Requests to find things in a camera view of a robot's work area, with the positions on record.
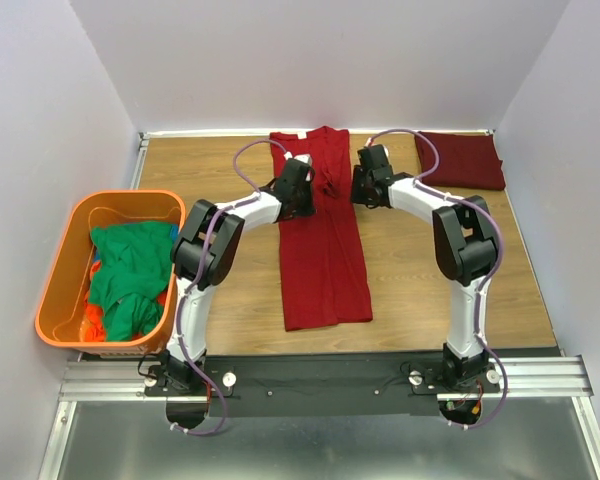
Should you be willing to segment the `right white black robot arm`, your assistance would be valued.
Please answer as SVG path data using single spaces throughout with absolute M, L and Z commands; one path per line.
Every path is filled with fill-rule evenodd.
M 436 263 L 451 286 L 451 320 L 439 375 L 447 389 L 463 391 L 488 369 L 486 297 L 502 261 L 500 230 L 482 197 L 457 197 L 394 172 L 384 146 L 365 146 L 358 159 L 354 204 L 401 210 L 432 227 Z

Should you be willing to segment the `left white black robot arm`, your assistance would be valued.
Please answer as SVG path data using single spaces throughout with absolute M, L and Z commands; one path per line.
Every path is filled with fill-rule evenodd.
M 286 158 L 282 173 L 247 197 L 225 204 L 195 203 L 171 252 L 177 306 L 165 351 L 147 373 L 149 390 L 189 395 L 204 382 L 200 368 L 212 300 L 233 266 L 241 236 L 315 214 L 314 177 L 311 157 L 301 154 Z

